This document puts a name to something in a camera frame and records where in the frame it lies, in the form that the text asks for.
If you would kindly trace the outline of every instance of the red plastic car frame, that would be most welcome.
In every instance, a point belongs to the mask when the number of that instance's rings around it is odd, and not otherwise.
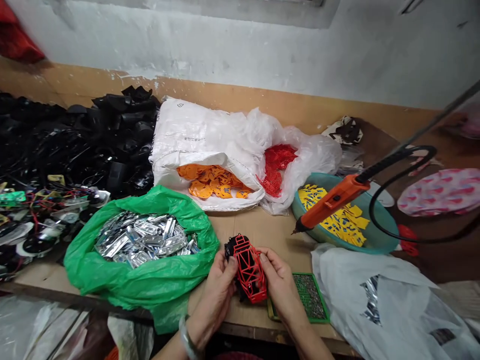
[[[240,301],[248,298],[252,304],[267,299],[267,280],[260,264],[260,251],[250,244],[249,238],[238,234],[225,244],[225,257],[234,256],[238,262],[236,287]]]

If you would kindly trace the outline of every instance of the pink patterned cloth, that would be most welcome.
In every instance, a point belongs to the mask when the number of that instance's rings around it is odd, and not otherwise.
[[[413,217],[465,214],[480,206],[480,169],[440,170],[407,187],[397,205]]]

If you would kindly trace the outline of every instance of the black coiled cord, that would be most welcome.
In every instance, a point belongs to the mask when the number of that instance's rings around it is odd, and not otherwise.
[[[421,159],[419,162],[415,163],[414,165],[410,166],[409,168],[399,172],[397,175],[393,176],[389,180],[387,180],[380,188],[373,194],[371,197],[370,205],[368,206],[368,214],[370,215],[371,222],[382,232],[385,234],[396,238],[400,240],[405,240],[411,243],[418,243],[418,244],[440,244],[440,243],[450,243],[456,240],[459,240],[463,238],[464,236],[470,234],[478,225],[480,225],[480,213],[467,225],[465,226],[462,230],[457,232],[456,234],[446,236],[446,237],[441,237],[441,238],[436,238],[436,239],[411,239],[409,237],[404,237],[404,236],[399,236],[394,234],[393,232],[388,231],[384,227],[382,227],[377,219],[375,218],[375,202],[377,201],[377,198],[379,195],[382,193],[383,190],[385,190],[388,186],[396,182],[398,179],[404,177],[411,171],[418,169],[422,165],[428,163],[436,154],[437,154],[437,149],[433,146],[428,146],[428,145],[422,145],[422,146],[415,146],[415,147],[410,147],[410,148],[403,148],[395,153],[393,153],[390,156],[387,156],[383,160],[377,162],[375,165],[372,165],[368,168],[366,168],[363,172],[361,172],[357,177],[356,181],[359,183],[365,183],[369,179],[371,179],[373,176],[381,172],[382,170],[385,170],[389,166],[397,163],[400,160],[403,160],[410,155],[412,155],[414,152],[419,151],[419,150],[426,150],[427,155]]]

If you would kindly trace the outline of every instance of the green plastic bag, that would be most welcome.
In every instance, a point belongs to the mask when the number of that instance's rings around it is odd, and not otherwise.
[[[188,234],[198,234],[200,252],[149,261],[136,269],[106,261],[94,245],[102,225],[123,210],[174,215]],[[192,199],[158,185],[144,196],[114,200],[97,211],[71,242],[64,264],[82,295],[98,294],[126,310],[150,310],[156,332],[164,334],[178,328],[190,291],[208,275],[219,244],[208,216]]]

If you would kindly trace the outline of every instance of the silver bangle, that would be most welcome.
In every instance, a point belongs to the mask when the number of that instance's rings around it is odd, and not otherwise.
[[[189,332],[187,331],[187,323],[189,315],[186,314],[180,317],[180,321],[178,322],[178,331],[180,332],[180,339],[185,348],[186,355],[190,360],[199,360],[201,358],[201,352],[195,346],[194,342],[189,336]]]

